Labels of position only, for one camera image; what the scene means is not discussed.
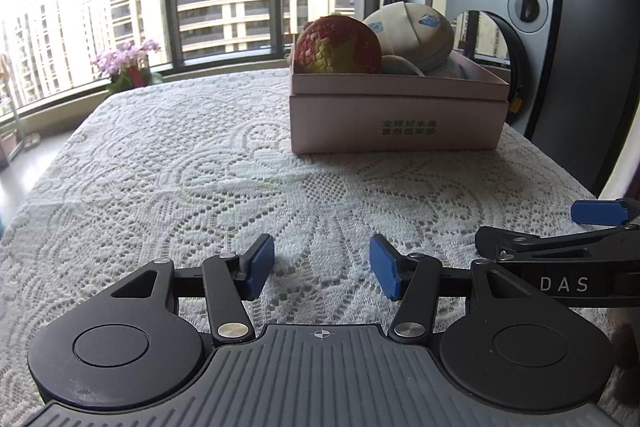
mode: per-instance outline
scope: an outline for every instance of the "tile floor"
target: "tile floor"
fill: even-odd
[[[20,152],[9,167],[0,171],[0,219],[5,228],[72,133],[68,131],[43,138],[38,146]]]

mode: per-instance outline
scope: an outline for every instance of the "white hat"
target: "white hat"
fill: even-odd
[[[453,49],[451,24],[426,4],[387,4],[364,23],[378,36],[383,55],[406,58],[422,72],[443,63]]]

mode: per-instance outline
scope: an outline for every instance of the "gray ridged plate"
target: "gray ridged plate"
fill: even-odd
[[[118,414],[76,412],[52,403],[27,425],[609,427],[617,423],[596,405],[549,415],[494,409],[451,385],[426,349],[394,343],[376,326],[271,325],[252,343],[221,347],[193,385],[164,403]]]

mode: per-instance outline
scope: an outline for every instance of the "yellow tag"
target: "yellow tag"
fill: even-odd
[[[513,102],[511,102],[511,105],[509,106],[509,111],[518,112],[521,107],[522,107],[522,99],[516,98],[515,100],[513,100]]]

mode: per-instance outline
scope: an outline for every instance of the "table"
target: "table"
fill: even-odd
[[[382,323],[367,260],[373,233],[402,253],[468,267],[480,225],[539,235],[583,230],[568,210],[590,194],[505,126],[495,151],[307,155],[289,147],[287,70],[184,80],[112,96],[78,128],[0,242],[0,425],[41,404],[26,365],[47,323],[151,259],[177,267],[275,238],[268,321]],[[581,311],[607,328],[604,311]],[[440,300],[436,329],[463,314]],[[180,315],[207,330],[201,299]],[[631,413],[606,392],[601,405]]]

